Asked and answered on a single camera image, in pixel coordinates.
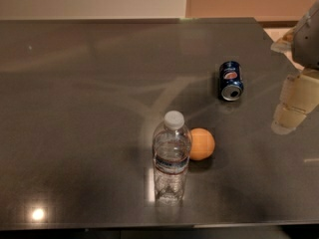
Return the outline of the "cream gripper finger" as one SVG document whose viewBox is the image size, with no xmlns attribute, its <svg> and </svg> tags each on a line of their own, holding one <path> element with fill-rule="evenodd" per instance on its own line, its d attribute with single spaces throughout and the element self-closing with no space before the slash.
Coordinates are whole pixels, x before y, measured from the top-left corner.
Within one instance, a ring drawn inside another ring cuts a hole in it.
<svg viewBox="0 0 319 239">
<path fill-rule="evenodd" d="M 288 75 L 279 101 L 271 128 L 284 135 L 297 129 L 319 106 L 319 71 L 305 68 L 298 75 Z"/>
<path fill-rule="evenodd" d="M 295 28 L 288 30 L 282 37 L 275 41 L 270 49 L 277 53 L 286 53 L 292 50 Z"/>
</svg>

